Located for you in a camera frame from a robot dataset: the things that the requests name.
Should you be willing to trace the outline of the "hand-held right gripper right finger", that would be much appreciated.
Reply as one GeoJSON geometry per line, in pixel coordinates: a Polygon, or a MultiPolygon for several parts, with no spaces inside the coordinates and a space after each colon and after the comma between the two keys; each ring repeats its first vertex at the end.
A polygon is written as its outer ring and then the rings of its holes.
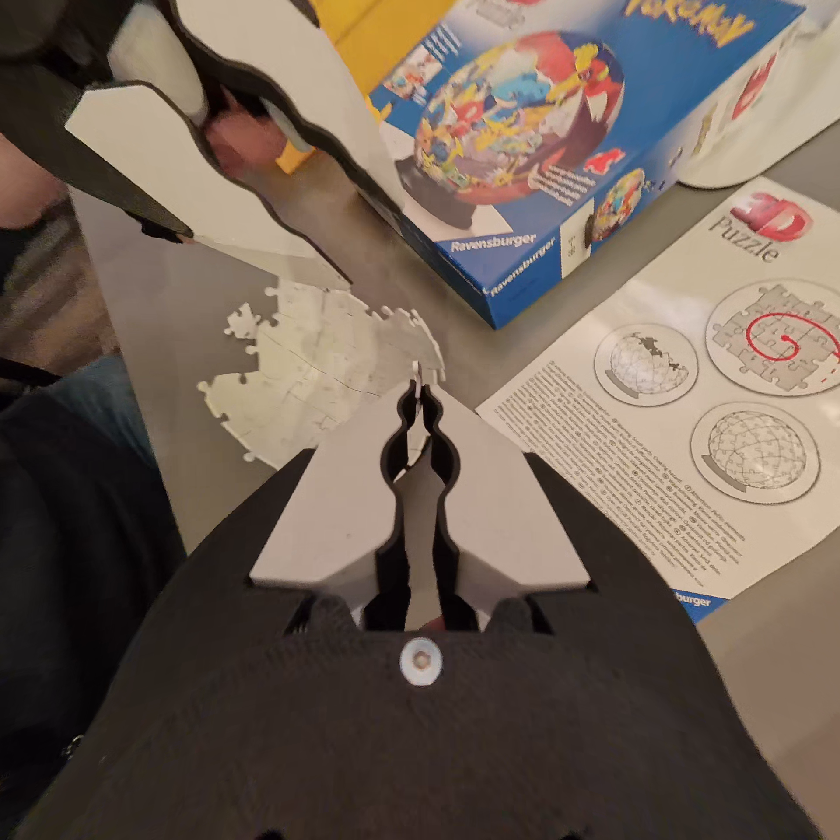
{"type": "Polygon", "coordinates": [[[446,625],[486,625],[497,605],[591,582],[525,452],[438,386],[422,389],[430,464],[444,484],[433,542],[446,625]]]}

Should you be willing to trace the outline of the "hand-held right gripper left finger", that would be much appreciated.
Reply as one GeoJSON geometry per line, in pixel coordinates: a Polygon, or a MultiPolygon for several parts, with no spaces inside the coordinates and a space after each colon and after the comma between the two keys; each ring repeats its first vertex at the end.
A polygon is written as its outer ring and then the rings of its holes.
{"type": "Polygon", "coordinates": [[[363,625],[405,625],[411,600],[403,504],[410,383],[366,404],[316,447],[249,578],[335,595],[363,625]]]}

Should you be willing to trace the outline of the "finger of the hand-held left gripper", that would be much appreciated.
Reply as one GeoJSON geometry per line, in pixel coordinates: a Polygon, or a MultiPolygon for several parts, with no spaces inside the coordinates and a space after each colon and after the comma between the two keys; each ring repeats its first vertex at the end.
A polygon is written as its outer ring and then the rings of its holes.
{"type": "Polygon", "coordinates": [[[309,238],[286,226],[254,189],[223,173],[190,121],[153,86],[87,89],[66,129],[184,223],[197,243],[275,277],[351,288],[309,238]]]}
{"type": "Polygon", "coordinates": [[[329,154],[396,231],[403,183],[348,67],[315,17],[286,1],[174,1],[175,28],[200,70],[281,113],[329,154]]]}

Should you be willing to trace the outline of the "white assembled puzzle sheet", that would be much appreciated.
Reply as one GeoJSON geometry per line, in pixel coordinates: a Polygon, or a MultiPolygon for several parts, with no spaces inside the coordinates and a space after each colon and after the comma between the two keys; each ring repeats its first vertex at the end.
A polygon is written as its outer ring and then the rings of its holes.
{"type": "Polygon", "coordinates": [[[253,371],[217,374],[197,390],[209,412],[244,449],[243,459],[279,470],[357,410],[414,376],[446,380],[438,342],[416,310],[372,310],[347,290],[277,278],[265,289],[275,313],[248,303],[224,332],[245,342],[253,371]]]}

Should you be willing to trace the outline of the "small white puzzle piece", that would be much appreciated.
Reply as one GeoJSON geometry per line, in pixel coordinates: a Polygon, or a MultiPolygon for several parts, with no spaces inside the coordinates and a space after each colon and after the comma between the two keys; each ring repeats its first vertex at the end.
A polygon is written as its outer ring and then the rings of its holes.
{"type": "Polygon", "coordinates": [[[407,473],[421,458],[429,442],[429,432],[424,420],[422,393],[424,388],[424,371],[420,360],[413,362],[413,377],[409,394],[411,398],[403,411],[406,420],[406,466],[403,474],[407,473]]]}

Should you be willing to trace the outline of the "blue puzzle box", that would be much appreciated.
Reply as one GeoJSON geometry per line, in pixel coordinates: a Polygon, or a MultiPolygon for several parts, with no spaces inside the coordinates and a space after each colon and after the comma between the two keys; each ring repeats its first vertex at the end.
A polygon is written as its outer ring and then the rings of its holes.
{"type": "Polygon", "coordinates": [[[493,329],[683,175],[789,2],[457,2],[371,94],[406,242],[493,329]]]}

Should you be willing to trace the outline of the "person's left hand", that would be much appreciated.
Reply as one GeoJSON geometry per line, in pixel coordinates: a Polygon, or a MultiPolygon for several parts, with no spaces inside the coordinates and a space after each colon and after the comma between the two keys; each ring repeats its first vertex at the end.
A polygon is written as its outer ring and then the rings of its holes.
{"type": "Polygon", "coordinates": [[[1,134],[1,229],[30,228],[67,198],[62,181],[1,134]]]}

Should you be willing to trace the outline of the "paper instruction leaflet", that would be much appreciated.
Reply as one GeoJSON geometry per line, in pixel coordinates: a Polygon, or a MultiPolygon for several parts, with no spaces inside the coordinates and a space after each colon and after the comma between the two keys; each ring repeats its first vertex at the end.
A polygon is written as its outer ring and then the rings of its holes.
{"type": "Polygon", "coordinates": [[[698,623],[838,528],[838,267],[838,210],[756,178],[477,413],[698,623]]]}

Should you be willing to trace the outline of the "black furniture leg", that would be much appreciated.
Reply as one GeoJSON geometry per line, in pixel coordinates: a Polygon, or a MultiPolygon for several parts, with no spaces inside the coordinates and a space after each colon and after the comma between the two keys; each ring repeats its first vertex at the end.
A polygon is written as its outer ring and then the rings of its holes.
{"type": "Polygon", "coordinates": [[[1,380],[24,389],[43,389],[60,382],[61,376],[32,365],[1,358],[1,380]]]}

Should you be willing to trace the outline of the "person's leg in jeans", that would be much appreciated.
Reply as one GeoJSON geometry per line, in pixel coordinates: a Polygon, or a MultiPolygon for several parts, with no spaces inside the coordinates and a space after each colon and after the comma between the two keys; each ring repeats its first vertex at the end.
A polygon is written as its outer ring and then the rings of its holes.
{"type": "Polygon", "coordinates": [[[104,354],[48,386],[45,394],[147,466],[159,468],[120,352],[104,354]]]}

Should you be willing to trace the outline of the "person's dark top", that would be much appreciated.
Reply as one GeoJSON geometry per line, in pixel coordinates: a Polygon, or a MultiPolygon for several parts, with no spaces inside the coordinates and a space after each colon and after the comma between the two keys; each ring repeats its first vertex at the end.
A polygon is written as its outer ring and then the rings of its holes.
{"type": "Polygon", "coordinates": [[[68,761],[185,552],[159,469],[45,394],[2,411],[1,821],[68,761]]]}

